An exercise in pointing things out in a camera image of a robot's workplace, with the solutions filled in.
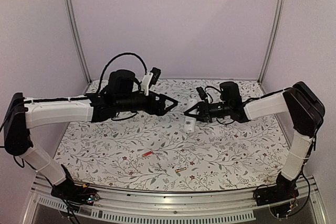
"floral tablecloth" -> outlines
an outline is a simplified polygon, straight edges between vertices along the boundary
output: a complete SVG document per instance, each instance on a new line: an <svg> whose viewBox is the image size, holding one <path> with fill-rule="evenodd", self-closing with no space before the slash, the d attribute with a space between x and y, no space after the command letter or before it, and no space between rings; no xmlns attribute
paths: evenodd
<svg viewBox="0 0 336 224"><path fill-rule="evenodd" d="M75 180L132 189L225 190L274 183L288 155L274 116L244 124L197 122L195 133L183 131L186 103L198 98L195 88L218 87L221 82L161 80L152 90L179 101L171 112L162 117L140 112L120 122L70 123L55 160L64 164ZM243 100L262 95L257 82L237 84ZM97 86L98 82L93 82L89 92ZM218 100L218 94L209 93ZM142 156L149 151L153 154ZM187 169L175 172L184 167Z"/></svg>

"small white object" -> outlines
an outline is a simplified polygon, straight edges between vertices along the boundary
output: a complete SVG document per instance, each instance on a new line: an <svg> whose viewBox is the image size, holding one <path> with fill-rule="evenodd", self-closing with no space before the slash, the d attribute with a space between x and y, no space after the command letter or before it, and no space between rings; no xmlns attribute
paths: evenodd
<svg viewBox="0 0 336 224"><path fill-rule="evenodd" d="M196 105L198 103L197 99L190 99L187 103L187 109L190 109L192 106ZM190 112L190 114L196 115L197 109L194 109ZM196 125L196 118L191 118L189 116L185 117L184 121L184 131L186 133L193 133L195 132L195 125Z"/></svg>
<svg viewBox="0 0 336 224"><path fill-rule="evenodd" d="M144 92L145 96L149 95L149 84L153 78L153 73L149 72L145 74L141 82L141 91Z"/></svg>
<svg viewBox="0 0 336 224"><path fill-rule="evenodd" d="M34 143L34 147L29 148L19 157L35 168L37 172L46 176L53 185L57 186L66 179L61 165L36 143Z"/></svg>

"white wall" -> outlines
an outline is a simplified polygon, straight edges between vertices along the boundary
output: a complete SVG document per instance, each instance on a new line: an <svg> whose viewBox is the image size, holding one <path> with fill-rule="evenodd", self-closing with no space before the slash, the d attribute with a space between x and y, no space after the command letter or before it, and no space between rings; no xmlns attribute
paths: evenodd
<svg viewBox="0 0 336 224"><path fill-rule="evenodd" d="M257 79L276 0L73 0L93 79L140 54L162 77ZM136 59L111 69L143 74Z"/></svg>
<svg viewBox="0 0 336 224"><path fill-rule="evenodd" d="M64 0L0 0L0 7L0 118L15 92L27 97L82 93L86 84ZM64 124L38 128L32 140L52 154L63 130ZM0 222L18 224L35 173L0 152Z"/></svg>
<svg viewBox="0 0 336 224"><path fill-rule="evenodd" d="M317 150L309 161L327 213L336 219L336 0L285 0L279 33L265 79L267 91L303 80L326 107ZM282 117L292 135L292 124Z"/></svg>

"small orange object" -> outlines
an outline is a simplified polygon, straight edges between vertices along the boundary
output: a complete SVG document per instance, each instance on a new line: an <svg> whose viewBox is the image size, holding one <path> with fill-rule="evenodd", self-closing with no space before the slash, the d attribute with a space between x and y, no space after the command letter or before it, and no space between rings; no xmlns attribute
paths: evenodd
<svg viewBox="0 0 336 224"><path fill-rule="evenodd" d="M187 167L177 169L177 170L175 170L175 172L176 172L176 173L179 173L179 172L181 172L181 171L183 171L183 170L187 170Z"/></svg>
<svg viewBox="0 0 336 224"><path fill-rule="evenodd" d="M152 152L152 151L150 151L150 152L147 152L147 153L145 153L145 154L142 154L142 157L147 157L148 155L151 155L151 154L153 154L153 152Z"/></svg>

